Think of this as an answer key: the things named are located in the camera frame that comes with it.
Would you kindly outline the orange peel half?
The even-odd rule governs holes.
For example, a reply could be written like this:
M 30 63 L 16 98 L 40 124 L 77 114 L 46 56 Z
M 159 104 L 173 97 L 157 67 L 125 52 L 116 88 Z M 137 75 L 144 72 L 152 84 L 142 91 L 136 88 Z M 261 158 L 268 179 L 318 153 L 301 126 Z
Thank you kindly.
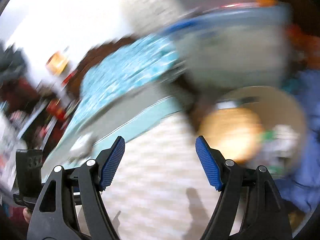
M 261 148 L 264 127 L 259 116 L 244 107 L 220 109 L 201 121 L 198 134 L 225 159 L 245 163 Z

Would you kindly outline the trash bin with liner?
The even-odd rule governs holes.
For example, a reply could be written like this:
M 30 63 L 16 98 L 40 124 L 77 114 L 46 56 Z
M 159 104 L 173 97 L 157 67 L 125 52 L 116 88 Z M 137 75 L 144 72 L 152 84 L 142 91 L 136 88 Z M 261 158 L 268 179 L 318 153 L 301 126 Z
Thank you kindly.
M 292 172 L 300 162 L 306 135 L 305 116 L 297 100 L 273 87 L 238 88 L 219 98 L 205 116 L 237 107 L 256 113 L 264 127 L 259 152 L 253 159 L 238 164 L 247 168 L 264 165 L 274 178 L 283 178 Z

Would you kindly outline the dark wooden headboard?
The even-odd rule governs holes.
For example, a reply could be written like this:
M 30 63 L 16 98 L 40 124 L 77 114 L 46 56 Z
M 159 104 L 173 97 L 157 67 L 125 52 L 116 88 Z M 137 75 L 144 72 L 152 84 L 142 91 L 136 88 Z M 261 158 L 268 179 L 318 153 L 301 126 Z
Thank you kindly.
M 68 94 L 73 98 L 78 99 L 80 97 L 80 85 L 85 74 L 92 67 L 103 61 L 108 55 L 114 53 L 123 46 L 133 44 L 135 41 L 137 41 L 137 38 L 131 35 L 122 37 L 119 40 L 105 42 L 91 48 L 79 62 L 76 69 L 67 77 L 66 88 Z

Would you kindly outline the teal patterned quilt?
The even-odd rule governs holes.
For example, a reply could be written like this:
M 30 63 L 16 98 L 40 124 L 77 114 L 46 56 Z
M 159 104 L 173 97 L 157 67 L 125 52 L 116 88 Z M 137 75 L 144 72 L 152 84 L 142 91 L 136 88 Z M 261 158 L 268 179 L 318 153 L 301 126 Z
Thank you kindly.
M 179 61 L 173 41 L 151 34 L 119 48 L 92 67 L 80 85 L 80 101 L 62 140 L 127 92 L 159 79 Z

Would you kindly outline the yellow red wall hanging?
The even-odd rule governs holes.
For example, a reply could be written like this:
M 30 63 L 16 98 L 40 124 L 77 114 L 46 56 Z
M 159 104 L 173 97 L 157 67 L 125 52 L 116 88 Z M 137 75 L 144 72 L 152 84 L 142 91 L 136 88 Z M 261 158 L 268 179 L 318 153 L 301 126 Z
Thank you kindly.
M 65 51 L 55 52 L 47 61 L 46 67 L 54 76 L 59 76 L 68 66 L 68 57 Z

